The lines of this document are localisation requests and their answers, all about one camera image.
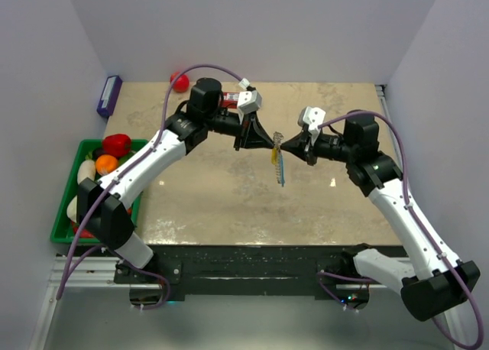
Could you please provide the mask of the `blue grey keyring with rings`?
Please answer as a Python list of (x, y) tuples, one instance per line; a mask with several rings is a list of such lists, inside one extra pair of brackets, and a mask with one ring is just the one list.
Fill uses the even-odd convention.
[(284, 164), (283, 164), (283, 155), (282, 155), (282, 150), (281, 150), (281, 143), (283, 140), (283, 135), (275, 131), (272, 137), (274, 147), (279, 151), (279, 163), (277, 165), (274, 165), (275, 168), (275, 174), (276, 174), (276, 180), (277, 183), (284, 187), (285, 185), (285, 176), (284, 176)]

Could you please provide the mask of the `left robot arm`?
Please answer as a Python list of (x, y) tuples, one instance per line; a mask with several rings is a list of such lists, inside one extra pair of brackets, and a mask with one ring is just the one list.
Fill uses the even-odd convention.
[(157, 277), (158, 264), (154, 251), (135, 233), (128, 209), (154, 179), (207, 139), (211, 131), (232, 136), (236, 150), (273, 148), (257, 118), (261, 103), (260, 93), (248, 86), (238, 94), (237, 108), (231, 112), (224, 106), (221, 83), (198, 79), (189, 99), (166, 120), (163, 131), (110, 174), (98, 181), (81, 182), (78, 223), (130, 263), (135, 278), (150, 283)]

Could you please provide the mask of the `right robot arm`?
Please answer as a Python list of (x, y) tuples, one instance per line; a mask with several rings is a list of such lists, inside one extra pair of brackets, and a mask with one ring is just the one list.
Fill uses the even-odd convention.
[(343, 255), (342, 278), (356, 284), (374, 280), (398, 293), (409, 313), (420, 322), (464, 303), (481, 272), (463, 261), (438, 235), (410, 192), (405, 167), (379, 149), (375, 115), (353, 111), (343, 116), (341, 135), (322, 131), (325, 112), (302, 110), (300, 133), (282, 145), (309, 165), (319, 158), (345, 163), (348, 177), (382, 213), (402, 243), (410, 261), (403, 264), (361, 244)]

